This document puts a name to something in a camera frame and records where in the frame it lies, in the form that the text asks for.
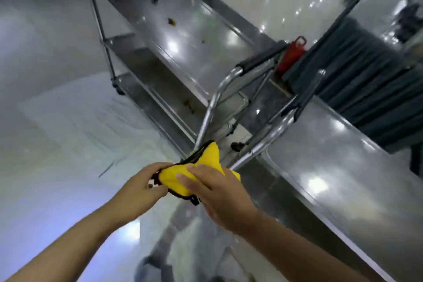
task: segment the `hand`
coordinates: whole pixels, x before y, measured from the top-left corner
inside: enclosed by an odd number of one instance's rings
[[[172,163],[154,163],[147,165],[134,176],[107,202],[104,207],[118,226],[123,226],[143,215],[156,202],[167,194],[167,186],[148,187],[151,176]]]
[[[177,174],[178,180],[201,199],[211,219],[240,236],[248,233],[260,212],[235,175],[224,168],[224,176],[206,165],[187,168],[199,182],[182,174]]]

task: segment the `yellow cloth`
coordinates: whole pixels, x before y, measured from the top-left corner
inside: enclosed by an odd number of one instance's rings
[[[197,162],[183,164],[183,165],[173,165],[169,168],[163,169],[159,173],[159,180],[163,185],[166,185],[168,188],[170,188],[172,191],[176,192],[179,195],[182,195],[184,197],[193,195],[192,192],[188,191],[185,187],[182,186],[181,183],[179,183],[178,179],[176,178],[176,174],[180,173],[185,175],[188,178],[198,181],[198,179],[187,170],[188,165],[197,166],[198,164],[204,164],[204,165],[213,167],[214,169],[217,169],[219,172],[225,175],[225,173],[223,172],[222,166],[220,165],[220,162],[219,162],[219,148],[217,147],[216,142],[212,142],[204,150],[203,154],[201,155],[201,157],[198,159]],[[239,175],[239,173],[234,171],[232,171],[232,173],[236,176],[238,180],[241,180],[241,176]]]

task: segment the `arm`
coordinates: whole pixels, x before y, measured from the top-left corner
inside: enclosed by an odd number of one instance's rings
[[[366,278],[259,211],[231,171],[225,175],[202,165],[189,171],[198,181],[178,174],[179,181],[203,202],[209,216],[243,237],[289,281],[366,282]]]
[[[143,168],[109,202],[72,226],[7,282],[76,281],[110,234],[144,214],[167,194],[166,186],[149,189],[148,180],[169,165],[154,163]]]

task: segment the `yellow microfiber towel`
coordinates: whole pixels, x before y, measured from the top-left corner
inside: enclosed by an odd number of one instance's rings
[[[178,164],[174,164],[171,167],[162,169],[154,174],[153,179],[155,184],[166,185],[169,188],[169,192],[182,199],[187,199],[193,202],[194,205],[198,204],[198,199],[192,192],[188,191],[181,183],[179,183],[176,174],[180,173],[193,180],[198,179],[188,172],[188,165],[204,164],[221,172],[223,175],[222,166],[219,162],[219,147],[215,141],[208,141],[198,151],[194,152],[190,157],[183,160]],[[238,180],[241,180],[239,173],[232,171]]]

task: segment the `red object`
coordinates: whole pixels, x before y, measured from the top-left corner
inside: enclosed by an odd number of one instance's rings
[[[283,57],[282,62],[279,64],[278,68],[276,68],[275,74],[277,76],[282,76],[284,73],[288,71],[289,68],[299,58],[304,55],[305,49],[304,46],[307,44],[307,40],[304,38],[304,36],[299,36],[295,41],[291,42],[288,46],[288,50],[285,53],[285,56]]]

